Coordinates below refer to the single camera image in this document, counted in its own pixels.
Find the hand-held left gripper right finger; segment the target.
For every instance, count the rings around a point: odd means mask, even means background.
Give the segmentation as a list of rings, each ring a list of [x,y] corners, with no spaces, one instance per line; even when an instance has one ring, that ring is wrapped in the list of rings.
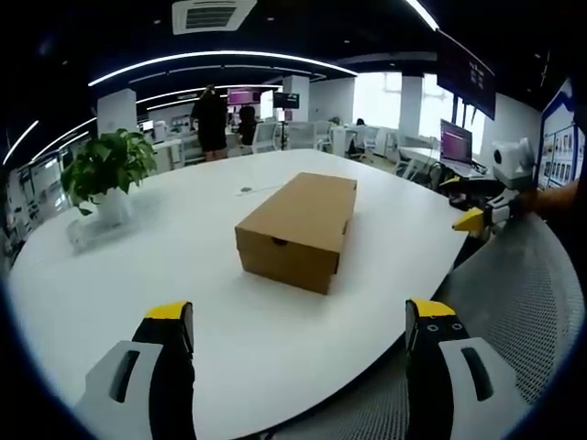
[[[443,302],[405,302],[408,439],[504,439],[521,419],[515,370]]]

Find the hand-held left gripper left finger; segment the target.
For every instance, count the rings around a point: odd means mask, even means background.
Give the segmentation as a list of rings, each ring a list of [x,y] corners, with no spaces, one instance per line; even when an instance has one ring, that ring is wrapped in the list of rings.
[[[85,377],[74,414],[97,439],[195,439],[193,305],[158,306]]]

